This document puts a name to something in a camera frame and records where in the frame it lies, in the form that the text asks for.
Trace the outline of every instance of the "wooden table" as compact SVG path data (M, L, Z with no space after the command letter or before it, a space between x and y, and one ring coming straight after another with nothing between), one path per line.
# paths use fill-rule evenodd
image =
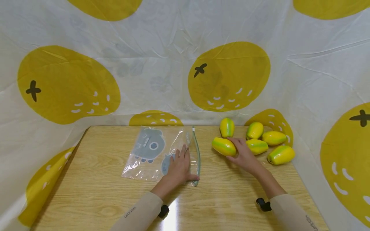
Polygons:
M126 179L121 173L140 127L95 126L83 137L63 170L33 231L108 231L155 182ZM246 127L236 127L243 137ZM166 204L170 212L156 219L150 231L282 230L272 212L262 212L255 201L266 198L258 182L212 150L217 126L195 127L201 152L201 180L184 186ZM258 159L307 211L320 230L328 230L292 164L273 166L266 153Z

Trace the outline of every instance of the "arm sleeve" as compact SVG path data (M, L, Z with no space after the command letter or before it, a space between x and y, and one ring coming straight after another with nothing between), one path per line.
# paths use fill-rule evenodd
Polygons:
M270 199L271 209L288 231L318 231L307 213L289 194Z
M110 231L146 231L161 212L163 201L153 193L145 194Z

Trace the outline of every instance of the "yellow fruit print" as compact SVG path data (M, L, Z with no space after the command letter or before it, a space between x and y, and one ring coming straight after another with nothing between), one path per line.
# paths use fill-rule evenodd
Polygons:
M189 94L207 111L226 112L249 105L270 75L266 52L249 42L228 43L200 55L188 76Z
M370 103L352 108L321 144L323 173L338 200L370 228Z
M25 56L18 70L18 88L30 108L61 125L108 115L121 102L118 85L103 65L55 45Z
M134 115L129 126L183 126L176 116L162 111L150 110Z
M293 131L288 122L278 110L272 108L266 109L250 118L244 124L244 126L249 126L253 122L260 122L264 126L272 128L274 131L285 134L286 140L283 145L293 147Z
M370 7L370 0L293 0L293 6L312 18L333 20L365 10Z
M18 216L25 226L31 227L49 196L64 165L75 147L64 150L44 164L31 178L26 188L27 206Z
M104 21L120 21L135 13L142 0L68 0L79 10Z

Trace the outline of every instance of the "wrinkled fabric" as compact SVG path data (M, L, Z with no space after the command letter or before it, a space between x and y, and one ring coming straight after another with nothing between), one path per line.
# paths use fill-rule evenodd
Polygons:
M1 2L0 230L31 227L89 126L224 117L287 133L328 227L368 230L369 6Z

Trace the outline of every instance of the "yellow-green papaya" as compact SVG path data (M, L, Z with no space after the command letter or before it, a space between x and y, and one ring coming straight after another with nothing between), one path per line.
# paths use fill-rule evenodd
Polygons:
M249 125L246 139L259 139L263 133L263 124L260 122L253 122Z
M262 140L269 146L275 146L285 142L286 135L277 131L269 131L262 134Z
M227 139L216 137L212 141L212 147L224 156L236 155L235 145Z
M233 137L235 130L234 121L230 118L224 118L220 123L220 132L222 138Z
M269 149L265 141L251 139L245 142L254 155L259 155Z
M268 154L267 161L274 165L285 164L293 160L295 155L293 148L281 145Z

